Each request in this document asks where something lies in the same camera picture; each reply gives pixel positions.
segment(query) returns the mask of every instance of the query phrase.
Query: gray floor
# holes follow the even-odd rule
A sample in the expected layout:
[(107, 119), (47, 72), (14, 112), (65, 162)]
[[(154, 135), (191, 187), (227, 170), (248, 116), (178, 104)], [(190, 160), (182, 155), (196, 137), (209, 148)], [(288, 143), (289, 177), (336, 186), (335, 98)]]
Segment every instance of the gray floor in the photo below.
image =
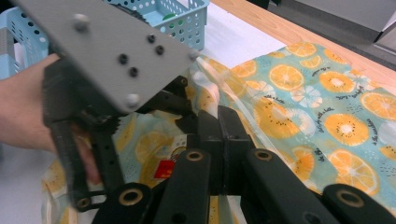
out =
[(268, 10), (377, 63), (396, 70), (396, 55), (375, 47), (378, 32), (294, 0)]

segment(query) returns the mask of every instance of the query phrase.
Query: red label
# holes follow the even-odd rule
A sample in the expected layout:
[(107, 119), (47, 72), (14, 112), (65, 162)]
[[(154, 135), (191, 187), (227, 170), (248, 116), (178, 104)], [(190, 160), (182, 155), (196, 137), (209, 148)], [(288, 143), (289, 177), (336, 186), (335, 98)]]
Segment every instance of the red label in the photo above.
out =
[(174, 167), (175, 167), (174, 161), (160, 161), (157, 171), (155, 172), (154, 178), (157, 179), (169, 178), (172, 174)]

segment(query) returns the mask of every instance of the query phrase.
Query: white table surface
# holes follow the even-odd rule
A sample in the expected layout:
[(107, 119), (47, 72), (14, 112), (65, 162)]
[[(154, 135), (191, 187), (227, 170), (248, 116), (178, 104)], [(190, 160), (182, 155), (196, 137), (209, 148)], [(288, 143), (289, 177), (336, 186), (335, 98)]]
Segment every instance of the white table surface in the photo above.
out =
[[(201, 52), (230, 68), (285, 46), (214, 4), (207, 12), (205, 49)], [(54, 159), (45, 151), (4, 146), (0, 160), (1, 224), (41, 223), (41, 176)]]

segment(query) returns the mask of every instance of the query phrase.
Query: table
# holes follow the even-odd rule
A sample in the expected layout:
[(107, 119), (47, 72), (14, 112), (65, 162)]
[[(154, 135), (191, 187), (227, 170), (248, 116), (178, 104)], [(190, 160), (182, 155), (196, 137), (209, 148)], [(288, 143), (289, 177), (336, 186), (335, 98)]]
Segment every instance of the table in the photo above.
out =
[[(219, 10), (215, 5), (231, 14)], [(252, 26), (236, 20), (232, 15)], [(317, 43), (331, 49), (355, 69), (396, 94), (396, 72), (245, 0), (212, 0), (208, 10), (208, 25), (205, 28), (206, 47), (203, 54), (233, 67), (300, 41)], [(0, 207), (1, 223), (41, 222), (40, 177), (53, 159), (54, 156), (47, 152), (5, 148), (5, 160), (0, 161), (0, 203), (3, 205)]]

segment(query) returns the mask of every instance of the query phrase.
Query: wooden surface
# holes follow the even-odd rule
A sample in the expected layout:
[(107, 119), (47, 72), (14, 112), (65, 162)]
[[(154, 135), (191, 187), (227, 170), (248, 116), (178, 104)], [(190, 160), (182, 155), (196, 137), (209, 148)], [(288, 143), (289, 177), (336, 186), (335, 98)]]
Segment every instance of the wooden surface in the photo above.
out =
[(211, 3), (216, 4), (237, 18), (255, 26), (286, 45), (301, 41), (320, 44), (343, 58), (354, 69), (360, 71), (396, 95), (396, 72), (379, 63), (375, 63), (349, 49), (345, 49), (265, 9), (256, 7), (246, 0), (211, 0)]

